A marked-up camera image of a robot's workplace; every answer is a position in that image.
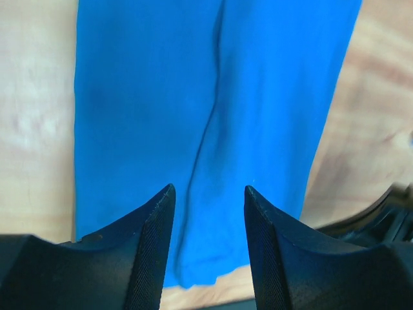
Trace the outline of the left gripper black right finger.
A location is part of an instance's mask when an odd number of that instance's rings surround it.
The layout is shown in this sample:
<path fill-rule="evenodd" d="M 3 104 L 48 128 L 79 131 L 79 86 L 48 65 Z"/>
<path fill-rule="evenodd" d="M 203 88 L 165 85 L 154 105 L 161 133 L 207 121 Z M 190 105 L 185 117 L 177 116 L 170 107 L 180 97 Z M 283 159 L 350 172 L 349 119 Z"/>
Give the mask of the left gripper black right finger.
<path fill-rule="evenodd" d="M 412 242 L 362 247 L 313 229 L 245 189 L 258 309 L 411 309 Z"/>

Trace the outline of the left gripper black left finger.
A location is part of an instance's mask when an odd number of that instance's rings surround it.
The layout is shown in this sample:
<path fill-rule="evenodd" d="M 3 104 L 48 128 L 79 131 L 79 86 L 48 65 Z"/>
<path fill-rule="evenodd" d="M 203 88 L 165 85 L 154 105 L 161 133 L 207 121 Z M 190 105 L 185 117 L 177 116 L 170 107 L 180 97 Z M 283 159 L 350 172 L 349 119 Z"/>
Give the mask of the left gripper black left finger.
<path fill-rule="evenodd" d="M 1 236 L 2 309 L 158 309 L 174 221 L 167 185 L 78 242 Z"/>

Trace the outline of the blue t shirt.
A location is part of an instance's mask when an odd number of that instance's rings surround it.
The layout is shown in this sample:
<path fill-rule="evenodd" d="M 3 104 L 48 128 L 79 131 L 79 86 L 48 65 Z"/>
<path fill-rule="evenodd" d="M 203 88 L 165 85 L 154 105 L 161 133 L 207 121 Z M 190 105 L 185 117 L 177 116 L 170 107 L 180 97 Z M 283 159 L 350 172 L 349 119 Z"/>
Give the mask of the blue t shirt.
<path fill-rule="evenodd" d="M 244 189 L 299 218 L 359 1 L 80 1 L 76 236 L 176 188 L 166 287 L 248 265 Z"/>

